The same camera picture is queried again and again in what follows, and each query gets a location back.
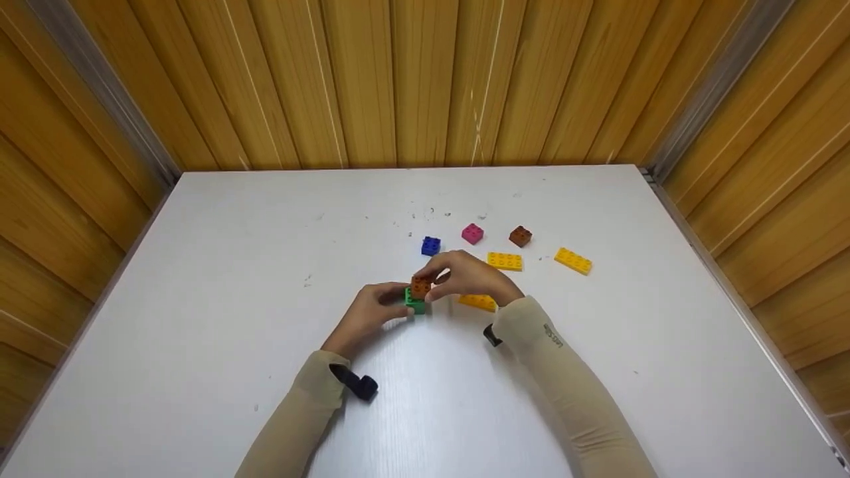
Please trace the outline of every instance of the orange lego brick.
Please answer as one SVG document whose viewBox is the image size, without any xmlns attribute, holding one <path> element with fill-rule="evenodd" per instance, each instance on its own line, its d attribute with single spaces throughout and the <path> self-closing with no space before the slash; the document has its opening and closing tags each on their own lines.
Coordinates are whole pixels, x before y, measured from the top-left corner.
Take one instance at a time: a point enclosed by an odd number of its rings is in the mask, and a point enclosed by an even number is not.
<svg viewBox="0 0 850 478">
<path fill-rule="evenodd" d="M 496 312 L 496 301 L 489 295 L 467 294 L 458 297 L 457 301 L 471 307 L 477 307 L 489 312 Z"/>
<path fill-rule="evenodd" d="M 431 290 L 431 281 L 428 279 L 411 279 L 411 297 L 414 299 L 424 300 L 425 294 Z"/>
<path fill-rule="evenodd" d="M 523 226 L 518 225 L 516 229 L 511 231 L 511 235 L 507 238 L 510 242 L 513 242 L 517 246 L 521 248 L 525 247 L 525 244 L 528 244 L 531 240 L 531 231 L 525 229 Z"/>
<path fill-rule="evenodd" d="M 518 254 L 487 253 L 487 264 L 502 270 L 522 270 L 523 256 Z"/>
<path fill-rule="evenodd" d="M 558 249 L 554 259 L 579 274 L 584 274 L 585 276 L 590 274 L 590 268 L 593 267 L 593 262 L 591 262 L 590 259 L 585 259 L 569 249 Z"/>
</svg>

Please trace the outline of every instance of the wooden panel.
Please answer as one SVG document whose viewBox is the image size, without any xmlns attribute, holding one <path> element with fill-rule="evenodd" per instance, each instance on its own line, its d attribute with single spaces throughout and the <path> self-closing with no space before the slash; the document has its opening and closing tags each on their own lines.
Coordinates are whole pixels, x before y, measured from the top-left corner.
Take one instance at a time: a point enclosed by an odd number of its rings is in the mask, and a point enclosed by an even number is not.
<svg viewBox="0 0 850 478">
<path fill-rule="evenodd" d="M 91 302 L 0 239 L 0 310 L 70 344 L 91 308 Z"/>
<path fill-rule="evenodd" d="M 661 0 L 585 162 L 620 162 L 620 149 L 701 4 L 697 0 Z"/>
<path fill-rule="evenodd" d="M 0 344 L 0 445 L 11 444 L 51 372 L 50 367 Z"/>
<path fill-rule="evenodd" d="M 62 356 L 68 350 L 66 345 L 17 320 L 2 309 L 0 309 L 0 344 L 7 344 L 54 367 L 59 365 Z"/>
<path fill-rule="evenodd" d="M 850 350 L 850 248 L 752 311 L 795 369 Z"/>
<path fill-rule="evenodd" d="M 162 198 L 162 188 L 24 0 L 0 3 L 0 27 L 148 208 L 155 208 Z"/>
<path fill-rule="evenodd" d="M 830 420 L 832 421 L 832 425 L 838 430 L 838 433 L 844 437 L 844 442 L 850 446 L 850 410 L 839 416 L 832 417 Z"/>
<path fill-rule="evenodd" d="M 259 169 L 299 169 L 248 4 L 181 0 L 180 7 L 251 164 Z"/>
<path fill-rule="evenodd" d="M 850 410 L 850 351 L 803 368 L 798 374 L 825 413 Z"/>
<path fill-rule="evenodd" d="M 0 236 L 94 301 L 122 251 L 0 135 Z"/>
<path fill-rule="evenodd" d="M 247 154 L 175 2 L 129 0 L 198 129 L 225 170 L 249 169 Z"/>
<path fill-rule="evenodd" d="M 850 42 L 830 59 L 688 217 L 715 256 L 850 139 Z"/>
<path fill-rule="evenodd" d="M 393 55 L 388 2 L 322 2 L 348 159 L 355 168 L 392 168 Z"/>
<path fill-rule="evenodd" d="M 850 0 L 797 2 L 664 186 L 688 215 L 850 37 Z"/>
<path fill-rule="evenodd" d="M 528 1 L 494 164 L 537 164 L 591 6 L 591 0 Z"/>
<path fill-rule="evenodd" d="M 398 165 L 445 163 L 457 0 L 392 0 Z"/>
<path fill-rule="evenodd" d="M 657 6 L 658 0 L 593 4 L 540 163 L 584 161 Z"/>
<path fill-rule="evenodd" d="M 127 0 L 70 2 L 178 166 L 218 169 Z"/>
<path fill-rule="evenodd" d="M 620 162 L 648 164 L 749 8 L 747 0 L 703 2 L 661 81 L 620 149 Z"/>
<path fill-rule="evenodd" d="M 753 306 L 848 246 L 850 149 L 747 231 L 717 258 L 717 264 Z"/>
<path fill-rule="evenodd" d="M 448 166 L 493 162 L 525 0 L 465 0 L 457 13 Z"/>
<path fill-rule="evenodd" d="M 336 84 L 318 0 L 252 0 L 277 93 L 305 168 L 347 168 Z"/>
<path fill-rule="evenodd" d="M 125 250 L 150 217 L 139 195 L 0 33 L 0 130 Z"/>
</svg>

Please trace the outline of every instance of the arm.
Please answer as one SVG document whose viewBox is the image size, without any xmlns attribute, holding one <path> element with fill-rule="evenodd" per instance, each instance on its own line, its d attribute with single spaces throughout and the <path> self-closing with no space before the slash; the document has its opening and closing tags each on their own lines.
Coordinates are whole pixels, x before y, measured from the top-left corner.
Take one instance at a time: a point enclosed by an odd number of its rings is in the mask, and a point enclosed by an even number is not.
<svg viewBox="0 0 850 478">
<path fill-rule="evenodd" d="M 558 334 L 537 301 L 525 297 L 507 276 L 465 251 L 451 251 L 434 256 L 414 277 L 430 277 L 437 284 L 425 298 L 428 302 L 451 293 L 485 293 L 499 304 L 493 333 L 552 403 L 585 478 L 655 476 L 602 382 Z"/>
<path fill-rule="evenodd" d="M 321 350 L 310 354 L 269 421 L 251 444 L 235 478 L 298 478 L 319 446 L 333 413 L 343 404 L 343 385 L 328 367 L 351 365 L 363 341 L 384 322 L 411 313 L 390 305 L 404 295 L 406 283 L 364 286 L 331 332 Z"/>
<path fill-rule="evenodd" d="M 585 478 L 655 476 L 629 424 L 590 367 L 531 297 L 499 309 L 493 333 L 531 374 L 569 433 Z"/>
<path fill-rule="evenodd" d="M 328 369 L 332 363 L 350 365 L 333 352 L 317 350 L 310 354 L 242 460 L 236 478 L 303 475 L 328 421 L 343 404 L 343 384 Z"/>
</svg>

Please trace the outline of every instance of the brown lego brick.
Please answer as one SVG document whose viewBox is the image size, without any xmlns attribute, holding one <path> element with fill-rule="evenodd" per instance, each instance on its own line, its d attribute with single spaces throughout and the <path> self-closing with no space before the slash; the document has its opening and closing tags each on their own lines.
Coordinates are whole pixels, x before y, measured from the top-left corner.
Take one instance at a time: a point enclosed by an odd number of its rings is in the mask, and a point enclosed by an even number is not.
<svg viewBox="0 0 850 478">
<path fill-rule="evenodd" d="M 528 244 L 531 240 L 531 231 L 525 229 L 523 226 L 518 225 L 516 229 L 511 232 L 511 235 L 508 237 L 514 244 L 520 246 L 521 248 L 525 247 L 525 244 Z"/>
<path fill-rule="evenodd" d="M 414 299 L 423 300 L 425 299 L 425 294 L 431 290 L 431 281 L 428 279 L 418 279 L 413 277 L 411 279 L 411 297 Z"/>
</svg>

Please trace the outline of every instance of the person's right hand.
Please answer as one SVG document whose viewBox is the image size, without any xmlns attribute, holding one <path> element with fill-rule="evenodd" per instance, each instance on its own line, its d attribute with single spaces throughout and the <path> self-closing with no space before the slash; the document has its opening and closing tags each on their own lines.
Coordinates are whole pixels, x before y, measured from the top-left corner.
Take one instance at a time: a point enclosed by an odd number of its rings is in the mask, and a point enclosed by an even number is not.
<svg viewBox="0 0 850 478">
<path fill-rule="evenodd" d="M 449 271 L 440 276 L 446 269 Z M 413 276 L 436 284 L 425 296 L 426 302 L 434 302 L 450 293 L 474 293 L 489 295 L 499 307 L 504 307 L 525 297 L 497 268 L 466 251 L 439 253 Z"/>
</svg>

